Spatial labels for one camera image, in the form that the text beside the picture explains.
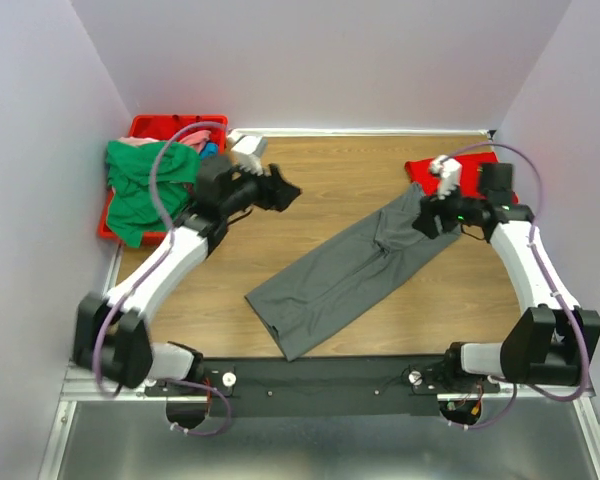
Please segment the grey t shirt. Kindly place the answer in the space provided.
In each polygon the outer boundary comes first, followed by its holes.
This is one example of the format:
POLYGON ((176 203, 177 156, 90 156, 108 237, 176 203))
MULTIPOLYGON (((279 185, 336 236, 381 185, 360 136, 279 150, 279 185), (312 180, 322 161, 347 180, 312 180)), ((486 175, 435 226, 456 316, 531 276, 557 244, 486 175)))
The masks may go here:
POLYGON ((459 238, 459 229, 430 239, 413 228, 424 197, 411 184, 246 295, 286 360, 348 326, 459 238))

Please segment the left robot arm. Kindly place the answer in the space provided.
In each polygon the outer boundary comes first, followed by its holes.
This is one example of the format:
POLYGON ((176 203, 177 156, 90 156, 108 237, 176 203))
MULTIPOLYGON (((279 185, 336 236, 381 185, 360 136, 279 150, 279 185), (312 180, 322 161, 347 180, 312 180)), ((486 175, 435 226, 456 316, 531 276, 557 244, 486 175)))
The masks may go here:
POLYGON ((181 395, 194 393, 204 377, 202 353, 176 342, 152 342, 151 320, 222 242, 232 215, 251 207, 282 212, 300 194, 275 164, 249 168, 225 154, 204 160, 189 217, 123 282, 80 302, 73 362, 93 372, 98 385, 110 380, 117 388, 134 389, 146 380, 167 380, 181 395))

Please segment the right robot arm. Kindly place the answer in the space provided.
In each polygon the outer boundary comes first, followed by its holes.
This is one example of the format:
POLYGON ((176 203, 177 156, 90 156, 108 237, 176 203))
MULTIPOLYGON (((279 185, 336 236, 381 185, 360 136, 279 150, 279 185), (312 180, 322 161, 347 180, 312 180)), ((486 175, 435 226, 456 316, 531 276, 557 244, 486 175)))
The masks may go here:
POLYGON ((438 185, 421 200, 414 228, 431 239, 464 226, 480 228, 506 268, 521 311, 500 343, 452 344, 439 370, 442 384, 460 392, 476 376, 492 376, 535 388, 586 388, 600 315, 582 308, 559 279, 532 209, 515 200, 512 165, 482 164, 475 197, 461 190, 457 160, 439 156, 429 171, 438 185))

